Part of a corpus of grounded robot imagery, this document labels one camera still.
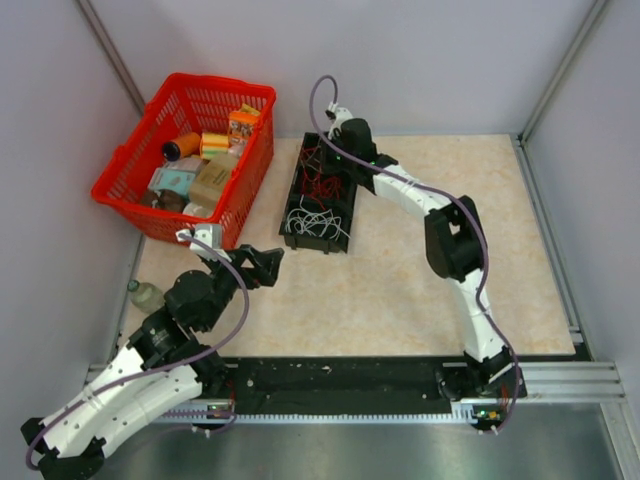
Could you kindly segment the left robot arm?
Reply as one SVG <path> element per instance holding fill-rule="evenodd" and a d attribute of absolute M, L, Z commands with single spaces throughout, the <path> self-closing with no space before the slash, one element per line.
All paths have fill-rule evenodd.
<path fill-rule="evenodd" d="M 276 284 L 281 248 L 243 244 L 216 250 L 189 241 L 204 270 L 180 274 L 163 305 L 148 315 L 102 372 L 57 412 L 21 427 L 25 463 L 45 479 L 88 479 L 127 439 L 177 405 L 226 387 L 228 369 L 218 351 L 244 326 L 244 309 L 232 331 L 214 346 L 197 336 L 213 330 L 235 294 Z"/>

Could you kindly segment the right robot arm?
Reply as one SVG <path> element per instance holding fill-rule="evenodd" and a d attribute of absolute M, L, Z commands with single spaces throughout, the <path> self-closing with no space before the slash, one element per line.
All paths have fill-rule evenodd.
<path fill-rule="evenodd" d="M 467 390 L 517 399 L 522 373 L 513 347 L 492 316 L 486 293 L 488 245 L 473 200 L 456 198 L 409 175 L 394 158 L 377 150 L 369 124 L 348 109 L 339 107 L 326 115 L 331 126 L 321 139 L 333 151 L 325 155 L 330 163 L 373 195 L 422 222 L 427 263 L 454 292 L 462 318 L 467 372 L 460 387 L 442 378 L 444 391 L 454 399 Z"/>

